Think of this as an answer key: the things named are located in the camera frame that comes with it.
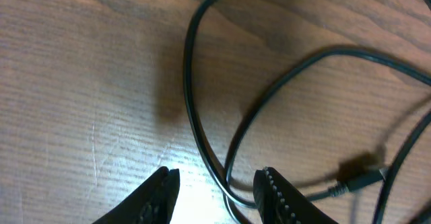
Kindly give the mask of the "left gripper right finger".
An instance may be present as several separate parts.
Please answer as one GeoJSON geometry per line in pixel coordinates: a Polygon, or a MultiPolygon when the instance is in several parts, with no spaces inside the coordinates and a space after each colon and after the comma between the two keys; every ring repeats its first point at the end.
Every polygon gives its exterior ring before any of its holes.
{"type": "Polygon", "coordinates": [[[253,196],[263,224],[337,224],[272,167],[255,172],[253,196]]]}

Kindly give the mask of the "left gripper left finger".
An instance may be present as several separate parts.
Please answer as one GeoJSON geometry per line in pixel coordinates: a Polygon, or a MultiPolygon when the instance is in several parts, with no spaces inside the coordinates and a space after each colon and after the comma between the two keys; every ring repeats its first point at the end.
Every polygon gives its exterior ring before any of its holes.
{"type": "Polygon", "coordinates": [[[162,166],[94,224],[169,224],[179,190],[179,170],[162,166]]]}

